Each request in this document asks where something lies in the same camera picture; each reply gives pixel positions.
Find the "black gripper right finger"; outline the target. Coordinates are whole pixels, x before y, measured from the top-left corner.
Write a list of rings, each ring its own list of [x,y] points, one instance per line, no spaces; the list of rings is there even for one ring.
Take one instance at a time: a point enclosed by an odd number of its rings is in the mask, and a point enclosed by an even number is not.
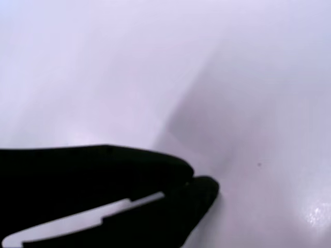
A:
[[[219,183],[193,180],[164,198],[102,220],[101,225],[24,247],[182,247],[218,196]]]

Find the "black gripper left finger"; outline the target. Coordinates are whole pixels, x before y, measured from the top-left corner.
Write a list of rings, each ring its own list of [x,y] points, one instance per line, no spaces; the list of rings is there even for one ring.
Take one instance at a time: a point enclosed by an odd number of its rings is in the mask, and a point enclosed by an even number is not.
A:
[[[1,238],[122,199],[190,182],[193,168],[159,152],[96,145],[1,150]]]

